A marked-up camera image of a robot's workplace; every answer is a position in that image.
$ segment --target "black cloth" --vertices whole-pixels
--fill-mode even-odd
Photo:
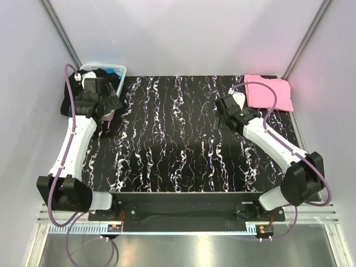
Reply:
[[[80,75],[83,75],[87,73],[88,71],[85,70],[79,70],[77,71],[80,73]],[[96,77],[100,78],[105,78],[108,82],[111,82],[112,87],[114,88],[115,91],[117,91],[117,88],[120,84],[120,77],[116,73],[107,73],[105,70],[98,68],[97,70],[93,71],[96,75]],[[83,92],[83,87],[82,87],[82,82],[78,82],[74,79],[74,73],[69,76],[69,83],[72,88],[72,93],[73,97],[76,98],[81,92]],[[67,83],[65,82],[65,97],[63,99],[62,105],[61,105],[61,114],[68,116],[69,117],[69,109],[71,107],[71,100],[69,98],[69,93],[68,93],[68,88],[67,88]]]

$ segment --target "pink towel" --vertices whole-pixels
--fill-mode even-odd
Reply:
[[[290,99],[290,86],[287,81],[281,79],[265,79],[259,75],[245,75],[245,82],[262,82],[270,86],[277,94],[277,110],[293,111]],[[245,85],[247,103],[249,107],[271,108],[274,103],[273,93],[262,85]]]

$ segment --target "black marble table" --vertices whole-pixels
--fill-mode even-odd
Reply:
[[[99,124],[83,164],[83,182],[113,192],[265,191],[280,185],[283,173],[262,149],[212,129],[214,101],[243,80],[126,77],[123,108],[111,122]],[[269,125],[298,145],[287,112],[274,111]]]

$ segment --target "metal floor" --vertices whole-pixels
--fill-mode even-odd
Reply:
[[[287,231],[276,225],[275,236]],[[85,267],[102,266],[110,257],[111,247],[103,240],[82,244],[94,235],[71,235],[70,251],[74,260]],[[115,239],[120,258],[109,266],[336,266],[323,225],[297,225],[281,240],[245,241],[232,236],[119,236]],[[65,251],[65,235],[49,234],[40,266],[72,266]]]

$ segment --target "pink cloth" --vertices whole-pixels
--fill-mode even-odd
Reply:
[[[245,75],[245,82],[262,82],[270,86],[277,94],[277,110],[294,111],[290,99],[290,86],[281,79],[265,79],[259,75]],[[271,108],[274,103],[273,93],[262,85],[245,85],[249,107]]]

